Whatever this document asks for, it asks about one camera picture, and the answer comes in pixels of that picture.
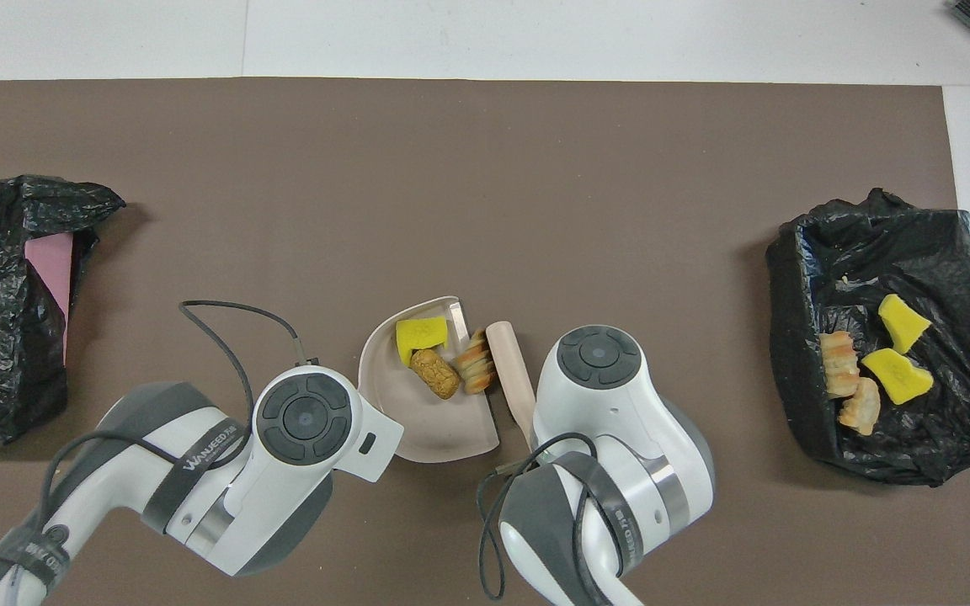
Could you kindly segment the orange striped croissant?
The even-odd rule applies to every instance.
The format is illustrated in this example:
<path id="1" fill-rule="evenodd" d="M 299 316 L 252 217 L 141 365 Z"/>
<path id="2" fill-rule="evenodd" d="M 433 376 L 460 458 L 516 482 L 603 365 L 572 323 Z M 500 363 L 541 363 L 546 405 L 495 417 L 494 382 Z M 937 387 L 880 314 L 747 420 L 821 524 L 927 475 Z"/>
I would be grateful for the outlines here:
<path id="1" fill-rule="evenodd" d="M 453 365 L 461 377 L 463 391 L 468 395 L 481 394 L 497 379 L 495 361 L 484 329 L 478 329 L 471 335 L 468 346 L 455 357 Z"/>
<path id="2" fill-rule="evenodd" d="M 819 333 L 819 347 L 825 391 L 831 398 L 853 396 L 858 389 L 860 370 L 854 340 L 847 331 Z"/>

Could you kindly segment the beige brush with black bristles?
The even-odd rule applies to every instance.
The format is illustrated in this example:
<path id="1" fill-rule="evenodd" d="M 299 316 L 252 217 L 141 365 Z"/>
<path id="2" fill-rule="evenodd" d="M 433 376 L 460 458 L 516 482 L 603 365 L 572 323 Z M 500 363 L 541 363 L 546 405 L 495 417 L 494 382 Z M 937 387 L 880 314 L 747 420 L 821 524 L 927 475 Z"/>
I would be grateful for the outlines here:
<path id="1" fill-rule="evenodd" d="M 485 335 L 509 413 L 522 430 L 527 444 L 534 448 L 536 394 L 514 327 L 511 322 L 494 322 L 486 327 Z"/>

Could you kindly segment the green and yellow sponge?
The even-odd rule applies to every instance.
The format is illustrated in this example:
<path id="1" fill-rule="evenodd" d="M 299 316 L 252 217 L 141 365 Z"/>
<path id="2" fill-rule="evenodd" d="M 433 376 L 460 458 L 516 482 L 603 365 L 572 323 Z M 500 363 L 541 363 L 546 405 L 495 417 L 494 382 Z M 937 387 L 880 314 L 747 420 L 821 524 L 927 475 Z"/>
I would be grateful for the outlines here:
<path id="1" fill-rule="evenodd" d="M 394 323 L 397 352 L 405 367 L 409 367 L 416 350 L 442 348 L 447 343 L 447 321 L 443 316 L 409 318 Z"/>

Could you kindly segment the brown bread roll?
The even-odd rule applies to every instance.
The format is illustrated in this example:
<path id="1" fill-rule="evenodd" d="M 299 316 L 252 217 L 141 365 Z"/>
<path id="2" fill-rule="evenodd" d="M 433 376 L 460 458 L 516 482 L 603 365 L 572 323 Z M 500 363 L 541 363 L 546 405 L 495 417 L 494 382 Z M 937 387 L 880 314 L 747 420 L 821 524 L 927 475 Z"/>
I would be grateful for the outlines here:
<path id="1" fill-rule="evenodd" d="M 409 369 L 442 400 L 451 399 L 461 386 L 461 376 L 432 348 L 415 350 Z"/>

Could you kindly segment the beige plastic dustpan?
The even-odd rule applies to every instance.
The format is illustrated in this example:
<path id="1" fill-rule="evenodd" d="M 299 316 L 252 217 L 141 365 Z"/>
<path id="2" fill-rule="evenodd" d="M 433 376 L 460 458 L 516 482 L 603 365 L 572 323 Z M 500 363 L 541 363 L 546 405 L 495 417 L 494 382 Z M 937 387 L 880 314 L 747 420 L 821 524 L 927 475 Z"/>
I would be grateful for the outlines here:
<path id="1" fill-rule="evenodd" d="M 381 323 L 366 339 L 360 355 L 359 391 L 389 418 L 404 426 L 396 454 L 414 463 L 447 463 L 493 451 L 499 445 L 496 422 L 484 392 L 467 394 L 459 386 L 443 399 L 402 361 L 397 323 L 441 318 L 445 335 L 434 351 L 451 368 L 470 344 L 472 334 L 454 295 L 425 300 Z"/>

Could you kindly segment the pale bread chunk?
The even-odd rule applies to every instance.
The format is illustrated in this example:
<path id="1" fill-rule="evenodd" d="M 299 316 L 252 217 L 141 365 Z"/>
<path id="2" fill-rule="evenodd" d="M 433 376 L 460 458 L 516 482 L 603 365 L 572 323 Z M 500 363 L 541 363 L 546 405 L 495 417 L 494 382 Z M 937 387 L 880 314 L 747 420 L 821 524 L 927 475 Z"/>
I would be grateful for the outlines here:
<path id="1" fill-rule="evenodd" d="M 854 394 L 844 399 L 838 423 L 859 436 L 871 436 L 881 414 L 879 387 L 870 377 L 860 376 Z"/>

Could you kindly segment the yellow sponge piece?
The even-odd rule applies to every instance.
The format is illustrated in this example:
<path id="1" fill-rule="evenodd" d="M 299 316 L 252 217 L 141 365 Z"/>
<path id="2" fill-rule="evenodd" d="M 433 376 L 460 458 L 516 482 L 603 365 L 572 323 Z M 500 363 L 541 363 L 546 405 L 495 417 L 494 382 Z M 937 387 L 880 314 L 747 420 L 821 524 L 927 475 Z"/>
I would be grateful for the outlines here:
<path id="1" fill-rule="evenodd" d="M 886 295 L 877 313 L 898 354 L 907 354 L 932 325 L 930 319 L 914 311 L 897 293 Z"/>
<path id="2" fill-rule="evenodd" d="M 860 359 L 896 406 L 928 394 L 933 388 L 933 375 L 913 364 L 905 354 L 891 348 L 879 348 Z"/>

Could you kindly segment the black trash bag bin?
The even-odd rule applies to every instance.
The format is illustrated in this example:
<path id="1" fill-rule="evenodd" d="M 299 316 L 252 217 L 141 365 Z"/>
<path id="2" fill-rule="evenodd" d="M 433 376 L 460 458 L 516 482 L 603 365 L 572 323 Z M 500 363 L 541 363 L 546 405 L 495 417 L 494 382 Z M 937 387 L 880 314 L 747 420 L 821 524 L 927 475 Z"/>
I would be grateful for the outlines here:
<path id="1" fill-rule="evenodd" d="M 832 200 L 782 224 L 765 258 L 771 368 L 801 449 L 896 486 L 942 486 L 970 468 L 970 215 L 873 189 L 857 205 Z M 902 406 L 860 364 L 893 349 L 877 313 L 889 293 L 932 321 L 905 356 L 933 375 L 933 388 Z M 851 335 L 860 376 L 879 387 L 871 436 L 839 425 L 845 398 L 825 391 L 818 335 L 835 331 Z"/>

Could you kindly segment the pink bin box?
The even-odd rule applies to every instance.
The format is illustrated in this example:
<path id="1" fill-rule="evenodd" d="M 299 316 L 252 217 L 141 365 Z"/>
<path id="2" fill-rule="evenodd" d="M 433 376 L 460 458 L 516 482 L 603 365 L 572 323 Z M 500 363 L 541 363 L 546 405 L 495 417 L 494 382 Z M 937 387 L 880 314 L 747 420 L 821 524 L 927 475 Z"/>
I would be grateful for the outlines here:
<path id="1" fill-rule="evenodd" d="M 49 237 L 30 239 L 24 245 L 24 257 L 34 266 L 35 272 L 59 306 L 64 317 L 62 337 L 62 362 L 67 361 L 68 322 L 72 291 L 73 234 L 61 233 Z"/>

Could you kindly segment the brown table mat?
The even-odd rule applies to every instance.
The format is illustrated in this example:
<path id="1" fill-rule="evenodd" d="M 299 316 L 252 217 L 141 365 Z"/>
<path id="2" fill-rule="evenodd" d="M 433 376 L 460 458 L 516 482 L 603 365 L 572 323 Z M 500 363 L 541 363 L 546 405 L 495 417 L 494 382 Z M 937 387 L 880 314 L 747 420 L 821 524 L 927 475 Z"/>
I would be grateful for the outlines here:
<path id="1" fill-rule="evenodd" d="M 649 606 L 970 603 L 970 470 L 881 486 L 808 458 L 771 377 L 765 249 L 873 188 L 957 203 L 939 88 L 196 79 L 0 82 L 0 178 L 101 183 L 67 409 L 0 449 L 0 538 L 50 457 L 132 387 L 187 380 L 242 417 L 177 305 L 281 315 L 349 377 L 378 323 L 457 295 L 537 377 L 623 327 L 711 445 L 710 513 L 626 581 Z"/>

